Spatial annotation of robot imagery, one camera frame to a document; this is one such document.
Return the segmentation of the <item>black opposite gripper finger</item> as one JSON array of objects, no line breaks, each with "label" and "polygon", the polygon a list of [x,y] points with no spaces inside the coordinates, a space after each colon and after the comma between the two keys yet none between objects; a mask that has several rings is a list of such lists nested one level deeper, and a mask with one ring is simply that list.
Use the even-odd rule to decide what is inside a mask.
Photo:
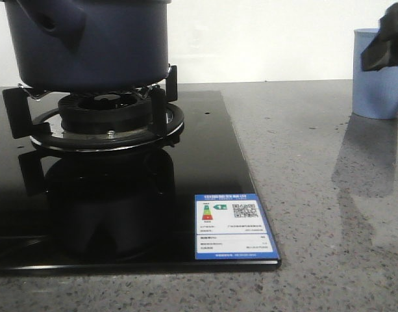
[{"label": "black opposite gripper finger", "polygon": [[398,66],[398,2],[379,20],[377,35],[361,53],[362,71]]}]

